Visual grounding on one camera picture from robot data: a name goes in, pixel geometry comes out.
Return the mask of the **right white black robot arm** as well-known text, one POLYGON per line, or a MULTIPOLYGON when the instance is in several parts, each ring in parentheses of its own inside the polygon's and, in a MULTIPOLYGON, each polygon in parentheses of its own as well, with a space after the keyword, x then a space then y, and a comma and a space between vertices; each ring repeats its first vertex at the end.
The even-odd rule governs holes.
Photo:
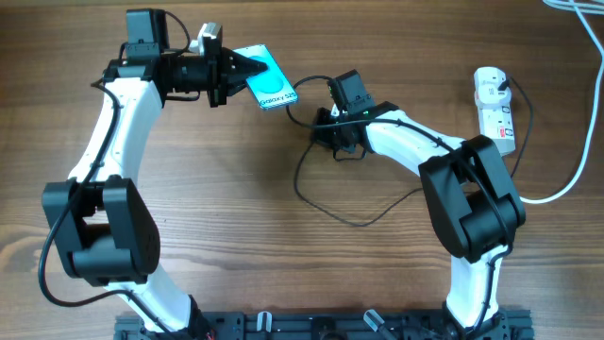
POLYGON ((499 315, 500 266, 526 221, 495 142, 447 136, 390 102, 375 103, 355 70, 328 78, 327 88, 334 106, 317 111, 314 141, 334 151, 360 146, 420 178, 433 230, 451 256, 447 315, 461 338, 490 331, 499 315))

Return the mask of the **smartphone with teal screen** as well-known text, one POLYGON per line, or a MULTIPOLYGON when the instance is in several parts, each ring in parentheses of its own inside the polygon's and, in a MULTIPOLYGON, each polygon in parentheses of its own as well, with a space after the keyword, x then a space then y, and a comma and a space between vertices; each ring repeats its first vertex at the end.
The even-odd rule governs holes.
POLYGON ((264 44, 238 48, 235 52, 249 59, 261 61, 268 67, 266 71, 246 80, 250 93, 261 109, 273 110, 291 105, 298 100, 294 87, 264 44))

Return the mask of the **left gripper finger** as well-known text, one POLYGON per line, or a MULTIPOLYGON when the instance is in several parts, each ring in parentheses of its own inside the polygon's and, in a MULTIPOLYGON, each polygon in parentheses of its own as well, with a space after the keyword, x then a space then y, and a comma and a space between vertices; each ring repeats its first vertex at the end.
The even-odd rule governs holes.
POLYGON ((226 95, 231 97, 247 87, 250 75, 234 75, 227 77, 226 95))
POLYGON ((229 64, 229 80, 247 80, 268 70, 265 62, 245 57, 235 51, 230 52, 229 64))

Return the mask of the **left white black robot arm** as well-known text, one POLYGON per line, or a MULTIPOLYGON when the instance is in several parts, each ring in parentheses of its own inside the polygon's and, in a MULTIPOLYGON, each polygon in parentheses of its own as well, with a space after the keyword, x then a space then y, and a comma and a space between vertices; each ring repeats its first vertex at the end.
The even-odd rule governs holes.
POLYGON ((154 339, 211 339, 215 332, 194 298, 159 262, 159 228, 137 188, 150 131, 169 101, 224 105, 265 63, 223 46, 223 29, 204 24, 183 48, 169 44, 172 15, 158 8, 126 14, 127 39, 93 84, 104 95, 89 144, 64 181, 48 183, 42 207, 65 273, 117 296, 154 339))

